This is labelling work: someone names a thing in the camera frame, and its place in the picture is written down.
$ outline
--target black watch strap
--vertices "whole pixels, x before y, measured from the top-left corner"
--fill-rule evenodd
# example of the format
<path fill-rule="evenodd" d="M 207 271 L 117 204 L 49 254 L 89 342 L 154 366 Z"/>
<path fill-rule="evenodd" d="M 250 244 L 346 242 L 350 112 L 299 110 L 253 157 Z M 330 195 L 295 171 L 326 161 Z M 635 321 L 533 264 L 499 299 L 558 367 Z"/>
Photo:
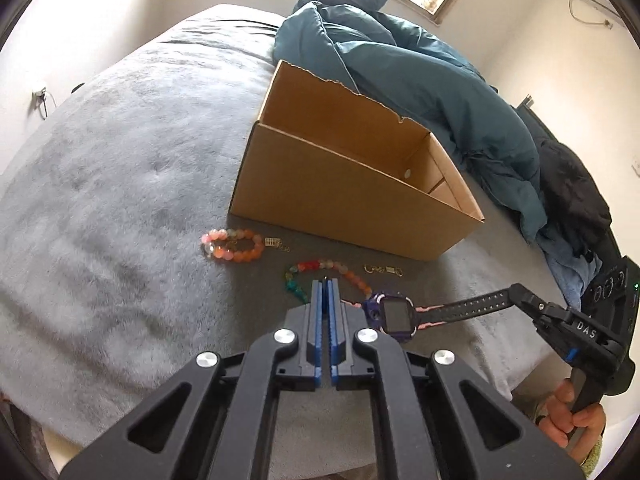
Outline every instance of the black watch strap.
<path fill-rule="evenodd" d="M 415 309 L 418 330 L 497 312 L 513 305 L 509 289 L 496 290 L 484 296 L 445 305 L 418 306 Z"/>

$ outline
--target wall outlet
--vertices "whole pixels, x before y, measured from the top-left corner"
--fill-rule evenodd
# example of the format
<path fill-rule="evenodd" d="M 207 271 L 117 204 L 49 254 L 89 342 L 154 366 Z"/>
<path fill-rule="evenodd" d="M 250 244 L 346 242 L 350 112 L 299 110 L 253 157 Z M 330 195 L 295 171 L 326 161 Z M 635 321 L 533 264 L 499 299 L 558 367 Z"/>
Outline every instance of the wall outlet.
<path fill-rule="evenodd" d="M 31 97 L 37 103 L 40 99 L 44 98 L 44 94 L 47 92 L 47 84 L 44 81 L 39 81 L 33 85 L 31 90 Z"/>

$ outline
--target power cord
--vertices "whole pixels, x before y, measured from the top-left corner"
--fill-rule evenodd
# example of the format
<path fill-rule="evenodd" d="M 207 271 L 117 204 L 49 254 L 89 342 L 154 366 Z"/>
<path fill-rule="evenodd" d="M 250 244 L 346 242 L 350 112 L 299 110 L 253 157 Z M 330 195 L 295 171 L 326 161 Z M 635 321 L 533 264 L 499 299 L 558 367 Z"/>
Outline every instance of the power cord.
<path fill-rule="evenodd" d="M 56 102 L 56 98 L 53 97 L 53 94 L 47 90 L 42 92 L 42 94 L 38 97 L 38 99 L 40 100 L 40 103 L 38 104 L 38 108 L 40 108 L 40 105 L 44 107 L 43 119 L 49 118 L 49 112 L 47 111 L 47 94 L 51 96 L 51 100 L 53 101 L 54 106 L 58 108 L 58 103 Z"/>
<path fill-rule="evenodd" d="M 580 18 L 578 18 L 574 14 L 574 0 L 569 0 L 569 12 L 571 13 L 571 17 L 576 22 L 580 22 L 580 23 L 583 23 L 585 25 L 597 25 L 599 27 L 607 27 L 607 28 L 613 27 L 613 23 L 611 23 L 609 20 L 604 20 L 603 22 L 585 22 L 584 20 L 581 20 Z"/>

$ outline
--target colorful beaded bracelet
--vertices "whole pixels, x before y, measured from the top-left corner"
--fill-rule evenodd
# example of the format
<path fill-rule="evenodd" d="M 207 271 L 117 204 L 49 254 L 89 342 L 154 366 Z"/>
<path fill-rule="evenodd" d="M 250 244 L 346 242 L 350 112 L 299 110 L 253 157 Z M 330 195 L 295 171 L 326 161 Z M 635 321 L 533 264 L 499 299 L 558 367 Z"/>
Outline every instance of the colorful beaded bracelet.
<path fill-rule="evenodd" d="M 284 273 L 285 288 L 292 292 L 303 303 L 309 302 L 309 297 L 304 290 L 296 283 L 294 276 L 299 272 L 305 270 L 318 270 L 318 269 L 335 269 L 340 272 L 352 285 L 359 288 L 368 300 L 373 291 L 371 287 L 364 282 L 359 276 L 351 272 L 345 264 L 340 262 L 334 262 L 333 260 L 313 260 L 311 262 L 301 262 L 295 264 Z"/>
<path fill-rule="evenodd" d="M 254 242 L 253 249 L 236 250 L 238 240 L 252 240 Z M 203 234 L 200 241 L 202 242 L 202 250 L 209 260 L 217 258 L 228 262 L 251 262 L 260 258 L 264 251 L 262 236 L 254 234 L 251 229 L 212 229 Z"/>

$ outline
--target black control panel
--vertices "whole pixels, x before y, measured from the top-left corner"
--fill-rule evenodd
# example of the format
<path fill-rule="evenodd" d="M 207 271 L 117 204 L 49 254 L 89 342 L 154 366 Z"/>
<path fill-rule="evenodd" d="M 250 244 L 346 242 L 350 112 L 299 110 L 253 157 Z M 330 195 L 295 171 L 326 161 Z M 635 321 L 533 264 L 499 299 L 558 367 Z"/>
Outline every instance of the black control panel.
<path fill-rule="evenodd" d="M 611 269 L 600 272 L 582 296 L 582 312 L 608 327 L 631 344 L 640 288 L 640 269 L 628 256 Z"/>

